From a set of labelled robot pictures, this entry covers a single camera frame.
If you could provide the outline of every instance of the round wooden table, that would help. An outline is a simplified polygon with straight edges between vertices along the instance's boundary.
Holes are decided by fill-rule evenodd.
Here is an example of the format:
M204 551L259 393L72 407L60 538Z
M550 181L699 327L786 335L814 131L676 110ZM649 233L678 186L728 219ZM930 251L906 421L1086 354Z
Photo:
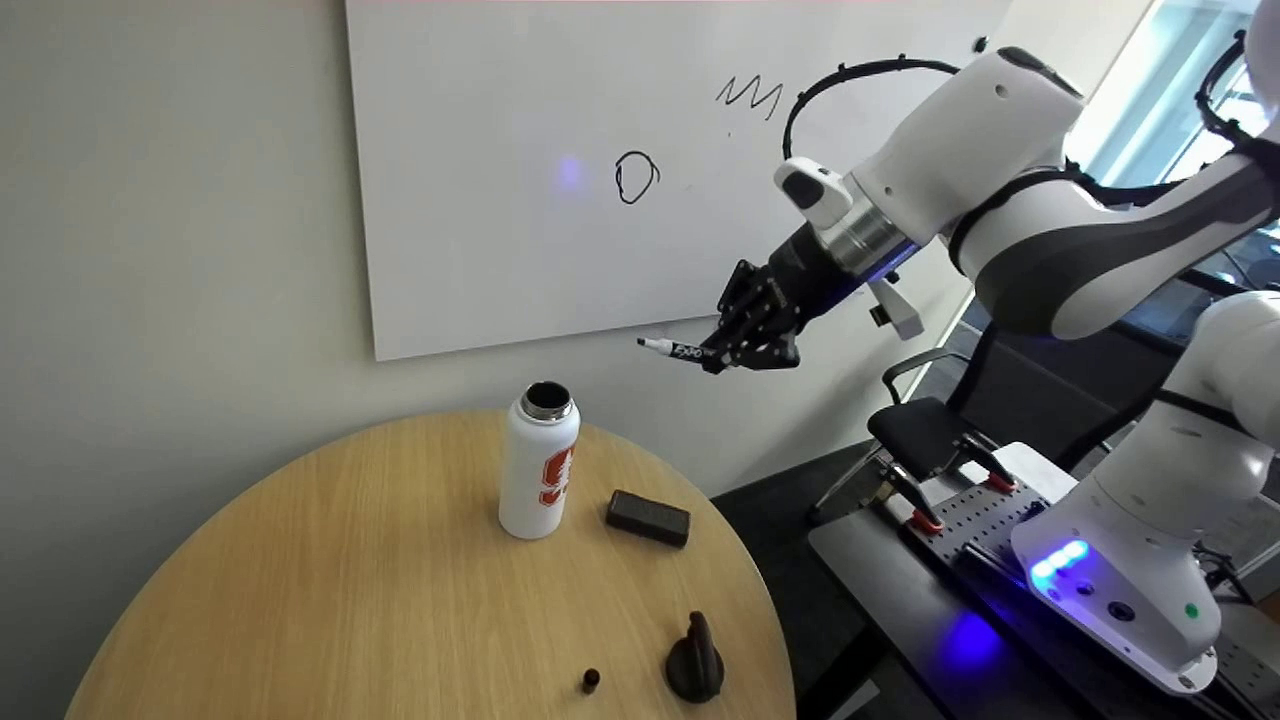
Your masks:
M390 421L293 460L165 559L68 717L795 717L773 594L686 478L585 429L558 532L523 542L494 524L499 463L499 413ZM686 548L607 529L612 488L686 507ZM723 656L710 705L665 684L686 612Z

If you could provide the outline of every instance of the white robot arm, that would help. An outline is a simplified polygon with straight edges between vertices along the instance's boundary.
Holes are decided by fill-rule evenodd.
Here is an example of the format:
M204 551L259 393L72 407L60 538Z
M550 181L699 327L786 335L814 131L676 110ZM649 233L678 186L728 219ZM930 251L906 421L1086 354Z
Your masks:
M1280 108L1280 0L1243 43ZM1026 51L993 51L929 97L860 168L776 172L802 227L765 266L741 264L705 344L665 344L709 372L798 363L795 333L918 245L944 240L994 325L1054 340L1128 317L1164 278L1280 216L1280 125L1176 186L1116 197L1062 172L1078 97ZM1202 313L1132 434L1054 507L1011 532L1030 592L1169 691L1215 676L1219 608L1191 542L1256 499L1280 443L1280 292Z
M1256 11L1243 56L1252 70L1280 68L1277 0ZM1262 103L1280 100L1270 77L1256 87ZM793 369L807 320L929 240L947 245L994 325L1078 340L1280 213L1277 125L1180 186L1108 192L1062 168L1078 108L1052 68L1000 46L938 84L850 172L782 160L776 186L802 225L765 266L730 270L705 344L665 353L709 372Z

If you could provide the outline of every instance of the window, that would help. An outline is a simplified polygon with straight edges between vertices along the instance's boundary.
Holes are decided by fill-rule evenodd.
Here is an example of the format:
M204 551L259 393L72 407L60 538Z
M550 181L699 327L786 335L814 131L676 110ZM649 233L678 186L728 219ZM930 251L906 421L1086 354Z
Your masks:
M1180 181L1219 160L1226 138L1202 131L1196 87L1230 36L1246 29L1246 15L1252 2L1155 0L1078 116L1067 152L1104 183ZM1243 64L1215 92L1215 110L1240 119L1243 131L1268 125ZM1196 270L1237 286L1280 286L1280 227L1237 240Z

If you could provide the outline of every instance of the bottle label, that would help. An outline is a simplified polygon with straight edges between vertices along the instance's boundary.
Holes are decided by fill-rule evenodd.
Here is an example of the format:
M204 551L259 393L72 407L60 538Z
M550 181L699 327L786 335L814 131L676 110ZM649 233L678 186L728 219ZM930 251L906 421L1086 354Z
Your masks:
M572 443L543 460L541 503L558 503L558 496L568 491L568 463L572 463Z

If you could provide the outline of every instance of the dark floor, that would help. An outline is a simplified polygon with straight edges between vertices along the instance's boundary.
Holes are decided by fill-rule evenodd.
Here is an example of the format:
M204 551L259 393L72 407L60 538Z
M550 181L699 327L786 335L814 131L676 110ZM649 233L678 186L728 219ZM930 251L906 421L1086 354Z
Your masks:
M767 580L773 604L786 634L802 720L826 720L837 705L826 709L826 691L814 688L833 688L833 679L837 688L843 688L843 663L837 658L857 641L857 631L864 631L864 614L850 604L850 594L840 589L837 577L826 577L814 551L807 551L802 513L860 451L864 448L849 448L798 463L793 473L767 474L751 488L717 496L717 507L744 536L746 551L757 556ZM869 478L850 483L840 503L850 507L860 496L869 496ZM890 656L876 663L870 684L881 688L881 696L864 712L857 712L857 720L938 717Z

